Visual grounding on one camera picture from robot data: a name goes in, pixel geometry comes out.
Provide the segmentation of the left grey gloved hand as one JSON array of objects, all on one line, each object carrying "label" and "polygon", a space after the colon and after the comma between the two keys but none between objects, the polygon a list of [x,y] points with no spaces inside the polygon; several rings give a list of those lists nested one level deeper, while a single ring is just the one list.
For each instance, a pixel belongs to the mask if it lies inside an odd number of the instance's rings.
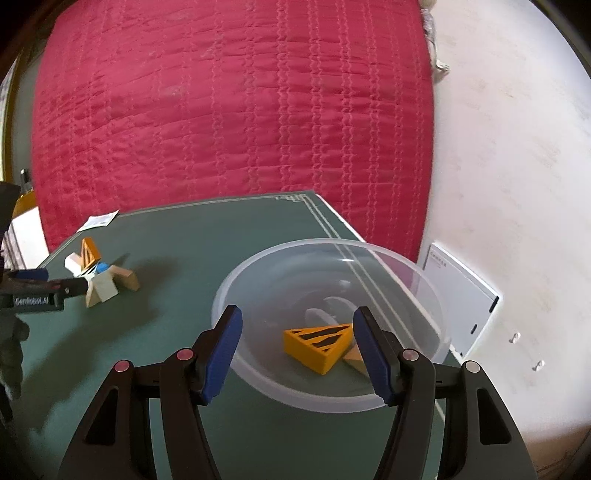
[{"label": "left grey gloved hand", "polygon": [[21,343],[30,335],[30,327],[13,314],[1,314],[0,320],[0,370],[1,384],[8,398],[17,400],[21,396],[23,380],[23,352]]}]

